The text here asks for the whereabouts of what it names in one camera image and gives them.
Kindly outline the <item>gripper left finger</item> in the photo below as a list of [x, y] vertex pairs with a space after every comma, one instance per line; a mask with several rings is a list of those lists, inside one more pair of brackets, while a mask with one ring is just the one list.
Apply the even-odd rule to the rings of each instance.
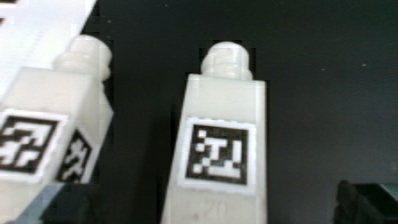
[[102, 224], [100, 186], [0, 186], [0, 224]]

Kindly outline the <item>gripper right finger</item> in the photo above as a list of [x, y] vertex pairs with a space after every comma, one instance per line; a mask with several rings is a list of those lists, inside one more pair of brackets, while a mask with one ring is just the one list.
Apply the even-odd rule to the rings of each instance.
[[398, 224], [398, 184], [342, 181], [337, 224]]

